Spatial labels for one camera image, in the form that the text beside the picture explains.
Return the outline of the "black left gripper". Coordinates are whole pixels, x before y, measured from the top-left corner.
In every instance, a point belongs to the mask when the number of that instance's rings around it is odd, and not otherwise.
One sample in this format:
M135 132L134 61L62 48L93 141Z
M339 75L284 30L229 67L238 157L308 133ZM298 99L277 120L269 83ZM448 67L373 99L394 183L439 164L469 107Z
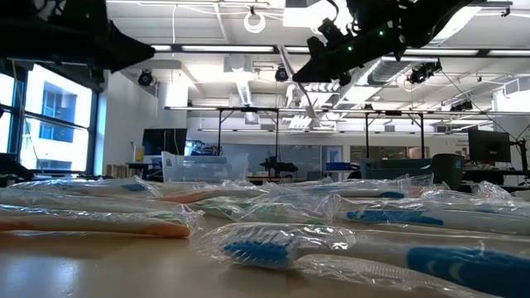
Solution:
M26 60L97 65L116 72L154 56L150 45L108 21L105 0L24 0L24 13ZM132 52L108 57L108 52L126 50Z

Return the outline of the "black monitor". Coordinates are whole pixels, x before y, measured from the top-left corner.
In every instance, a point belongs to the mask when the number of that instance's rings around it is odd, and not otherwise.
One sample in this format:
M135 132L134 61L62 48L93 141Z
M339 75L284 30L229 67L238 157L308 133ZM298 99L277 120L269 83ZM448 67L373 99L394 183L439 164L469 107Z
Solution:
M142 145L147 156L159 156L163 151L185 154L186 128L150 128L143 132Z
M468 142L472 161L511 161L511 145L506 132L469 130Z

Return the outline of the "clear plastic container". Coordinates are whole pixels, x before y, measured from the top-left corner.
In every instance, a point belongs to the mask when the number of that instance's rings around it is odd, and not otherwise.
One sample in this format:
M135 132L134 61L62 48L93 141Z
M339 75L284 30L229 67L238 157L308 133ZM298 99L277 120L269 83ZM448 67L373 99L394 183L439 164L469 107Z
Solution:
M161 153L163 181L207 182L245 180L248 174L248 154L228 156L178 156Z

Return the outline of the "large glass window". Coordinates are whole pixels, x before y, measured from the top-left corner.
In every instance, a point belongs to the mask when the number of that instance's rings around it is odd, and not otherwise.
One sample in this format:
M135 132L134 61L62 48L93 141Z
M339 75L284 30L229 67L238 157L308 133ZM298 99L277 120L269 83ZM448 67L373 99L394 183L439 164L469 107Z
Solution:
M86 171L97 98L40 65L0 62L0 153L37 173Z

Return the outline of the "teal plastic bin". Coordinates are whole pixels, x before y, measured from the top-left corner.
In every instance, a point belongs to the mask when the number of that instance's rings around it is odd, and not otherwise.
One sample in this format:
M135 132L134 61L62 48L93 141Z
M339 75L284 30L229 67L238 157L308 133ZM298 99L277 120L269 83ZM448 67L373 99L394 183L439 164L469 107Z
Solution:
M361 177L369 180L393 180L402 175L433 174L435 184L446 183L451 190L459 190L465 168L463 156L436 154L431 159L372 160L359 162Z

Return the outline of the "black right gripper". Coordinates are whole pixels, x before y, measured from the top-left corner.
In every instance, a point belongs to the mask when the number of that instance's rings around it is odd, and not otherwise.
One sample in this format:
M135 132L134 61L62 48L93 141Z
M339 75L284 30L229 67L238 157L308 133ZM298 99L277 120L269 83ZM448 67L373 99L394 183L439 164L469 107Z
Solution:
M345 86L351 76L334 66L361 66L392 54L400 59L407 49L401 41L401 20L406 6L400 0L345 0L353 23L342 33L335 24L325 24L324 44L318 37L307 40L310 60L293 75L297 83L330 83Z

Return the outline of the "wooden blocks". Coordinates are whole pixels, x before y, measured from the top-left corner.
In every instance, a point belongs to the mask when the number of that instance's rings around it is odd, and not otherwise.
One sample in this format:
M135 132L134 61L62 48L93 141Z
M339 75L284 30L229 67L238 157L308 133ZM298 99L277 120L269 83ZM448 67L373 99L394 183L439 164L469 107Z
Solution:
M128 178L129 169L127 165L107 164L105 175L112 178Z

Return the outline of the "ceiling light strip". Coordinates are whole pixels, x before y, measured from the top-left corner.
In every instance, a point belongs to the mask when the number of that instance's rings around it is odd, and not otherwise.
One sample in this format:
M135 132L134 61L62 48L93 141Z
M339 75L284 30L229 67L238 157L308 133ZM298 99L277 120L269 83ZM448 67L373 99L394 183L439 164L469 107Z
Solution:
M275 53L275 46L231 46L231 45L152 45L157 52L171 53Z
M452 50L452 49L409 49L405 51L405 55L418 56L477 56L477 57L508 57L521 58L530 57L530 50Z

